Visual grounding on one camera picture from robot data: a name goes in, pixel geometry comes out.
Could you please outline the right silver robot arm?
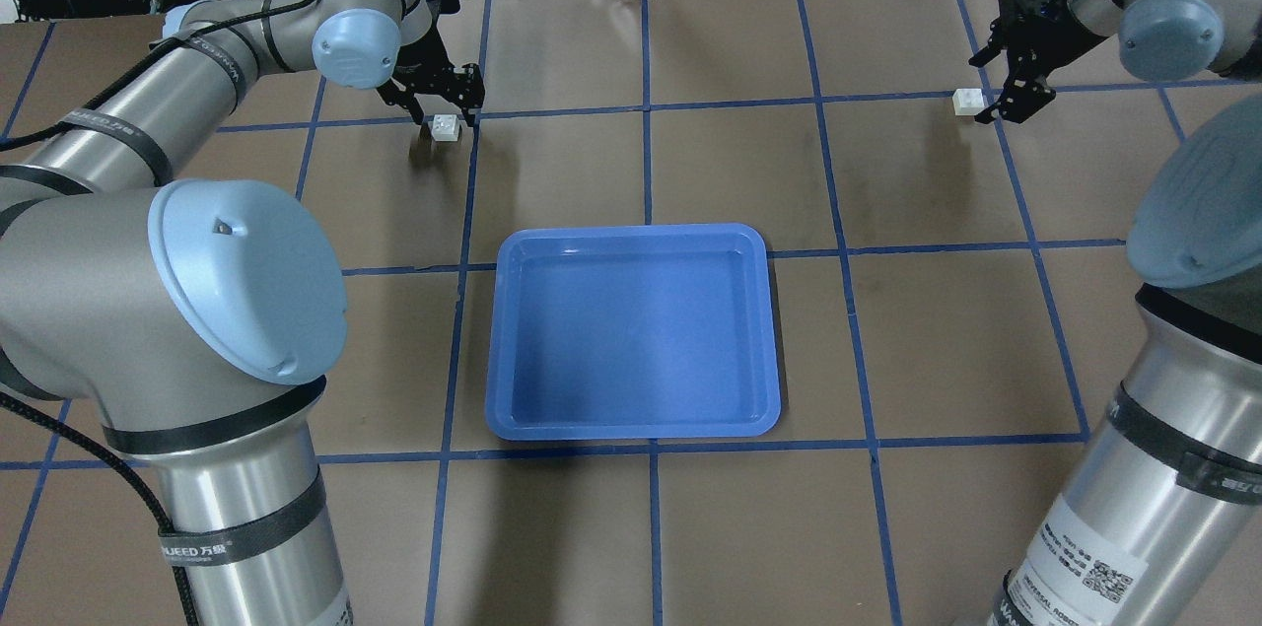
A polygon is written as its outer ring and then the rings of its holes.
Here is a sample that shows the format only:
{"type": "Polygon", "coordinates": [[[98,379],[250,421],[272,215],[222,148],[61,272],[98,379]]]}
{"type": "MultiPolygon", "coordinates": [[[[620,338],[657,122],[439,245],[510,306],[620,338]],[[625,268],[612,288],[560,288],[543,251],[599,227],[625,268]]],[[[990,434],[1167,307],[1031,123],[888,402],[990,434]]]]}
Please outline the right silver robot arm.
{"type": "MultiPolygon", "coordinates": [[[[1047,74],[1116,37],[1142,81],[1259,80],[1259,0],[998,0],[1007,57],[978,122],[1023,122],[1047,74]]],[[[1259,512],[1259,97],[1164,163],[1126,251],[1148,338],[991,606],[963,625],[1171,625],[1259,512]]]]}

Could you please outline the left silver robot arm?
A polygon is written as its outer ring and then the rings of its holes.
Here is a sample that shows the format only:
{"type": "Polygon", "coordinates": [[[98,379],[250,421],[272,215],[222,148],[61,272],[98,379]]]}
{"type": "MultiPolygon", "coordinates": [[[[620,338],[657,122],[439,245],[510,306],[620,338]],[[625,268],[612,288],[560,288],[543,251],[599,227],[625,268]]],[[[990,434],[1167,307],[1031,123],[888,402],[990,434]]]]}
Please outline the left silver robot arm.
{"type": "Polygon", "coordinates": [[[220,0],[3,168],[3,406],[153,515],[189,625],[351,625],[308,416],[347,337],[339,263],[297,196],[180,178],[265,74],[310,72],[473,122],[456,0],[220,0]]]}

